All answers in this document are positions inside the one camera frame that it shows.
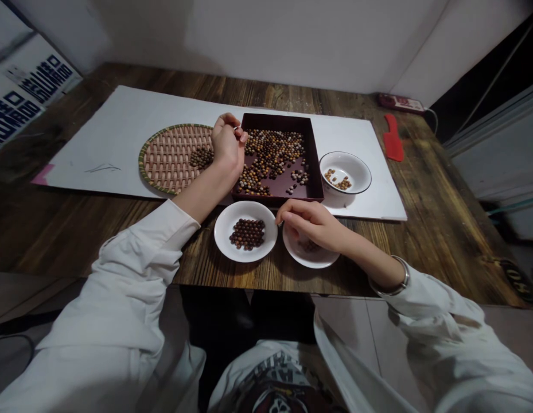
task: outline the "white shirt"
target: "white shirt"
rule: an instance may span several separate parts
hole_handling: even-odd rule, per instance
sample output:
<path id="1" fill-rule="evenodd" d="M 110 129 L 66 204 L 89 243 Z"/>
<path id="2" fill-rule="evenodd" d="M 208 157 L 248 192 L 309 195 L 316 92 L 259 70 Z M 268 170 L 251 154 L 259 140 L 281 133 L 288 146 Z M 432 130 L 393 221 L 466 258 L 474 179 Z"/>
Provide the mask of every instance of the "white shirt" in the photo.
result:
<path id="1" fill-rule="evenodd" d="M 27 370 L 0 394 L 0 411 L 135 411 L 161 356 L 158 320 L 166 288 L 179 268 L 182 246 L 199 228 L 167 201 L 107 241 L 80 296 L 62 311 Z M 479 306 L 430 275 L 408 271 L 408 288 L 385 299 L 409 338 L 412 370 L 433 389 L 435 411 L 533 412 L 532 372 L 500 343 Z M 221 411 L 238 380 L 283 349 L 329 369 L 331 386 L 350 412 L 415 411 L 318 311 L 314 332 L 318 348 L 310 352 L 295 343 L 261 341 L 242 354 L 224 371 L 209 410 Z M 204 363 L 204 351 L 186 342 L 154 405 L 144 410 L 197 412 Z"/>

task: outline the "power strip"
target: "power strip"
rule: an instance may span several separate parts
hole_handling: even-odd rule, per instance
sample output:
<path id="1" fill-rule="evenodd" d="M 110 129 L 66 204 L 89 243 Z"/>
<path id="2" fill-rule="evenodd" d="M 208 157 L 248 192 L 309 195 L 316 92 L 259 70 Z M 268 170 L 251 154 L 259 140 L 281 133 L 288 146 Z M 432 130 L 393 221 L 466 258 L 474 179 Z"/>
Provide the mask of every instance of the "power strip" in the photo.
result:
<path id="1" fill-rule="evenodd" d="M 380 93 L 377 96 L 377 100 L 379 105 L 388 109 L 410 112 L 417 115 L 423 115 L 426 111 L 419 100 L 404 98 L 402 96 Z"/>

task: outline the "pink tape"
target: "pink tape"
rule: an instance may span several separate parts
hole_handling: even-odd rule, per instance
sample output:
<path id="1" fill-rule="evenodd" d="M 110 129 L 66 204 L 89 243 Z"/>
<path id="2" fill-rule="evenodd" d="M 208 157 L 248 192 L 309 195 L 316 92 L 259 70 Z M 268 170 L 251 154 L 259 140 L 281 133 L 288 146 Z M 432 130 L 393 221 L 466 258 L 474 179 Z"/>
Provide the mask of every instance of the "pink tape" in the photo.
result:
<path id="1" fill-rule="evenodd" d="M 52 170 L 53 167 L 54 167 L 54 165 L 52 165 L 51 163 L 46 165 L 42 169 L 42 171 L 40 171 L 39 174 L 34 177 L 34 179 L 31 181 L 31 183 L 32 184 L 37 184 L 37 185 L 48 185 L 48 182 L 46 181 L 46 175 L 48 175 L 48 173 Z"/>

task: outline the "white sleeve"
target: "white sleeve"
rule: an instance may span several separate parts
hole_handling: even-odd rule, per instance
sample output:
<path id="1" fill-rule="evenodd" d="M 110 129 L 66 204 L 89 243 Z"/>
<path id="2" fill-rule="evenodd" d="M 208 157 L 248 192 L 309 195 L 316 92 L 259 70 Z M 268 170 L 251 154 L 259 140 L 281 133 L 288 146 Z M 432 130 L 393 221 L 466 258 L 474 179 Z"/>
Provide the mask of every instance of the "white sleeve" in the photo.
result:
<path id="1" fill-rule="evenodd" d="M 533 374 L 497 338 L 473 301 L 408 267 L 408 287 L 392 297 L 409 338 L 408 359 L 433 390 L 436 412 L 533 411 Z"/>
<path id="2" fill-rule="evenodd" d="M 107 241 L 0 411 L 132 411 L 161 355 L 166 287 L 199 228 L 169 200 Z"/>

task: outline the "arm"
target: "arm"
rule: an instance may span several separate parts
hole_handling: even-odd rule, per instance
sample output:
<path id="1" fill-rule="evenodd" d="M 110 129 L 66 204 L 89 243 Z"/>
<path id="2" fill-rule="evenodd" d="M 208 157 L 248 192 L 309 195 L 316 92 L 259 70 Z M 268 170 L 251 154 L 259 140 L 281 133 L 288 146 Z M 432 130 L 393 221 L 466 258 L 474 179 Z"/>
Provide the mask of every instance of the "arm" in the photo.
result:
<path id="1" fill-rule="evenodd" d="M 238 124 L 221 116 L 213 164 L 173 201 L 101 247 L 80 296 L 0 394 L 0 410 L 134 410 L 161 356 L 159 314 L 181 249 L 243 169 L 246 134 L 234 133 Z"/>
<path id="2" fill-rule="evenodd" d="M 317 202 L 290 200 L 276 220 L 285 221 L 293 236 L 303 232 L 348 256 L 386 292 L 404 280 L 400 262 L 344 227 Z M 414 374 L 434 390 L 436 411 L 533 411 L 532 372 L 500 343 L 480 307 L 432 276 L 406 267 L 407 288 L 383 298 L 410 340 Z"/>

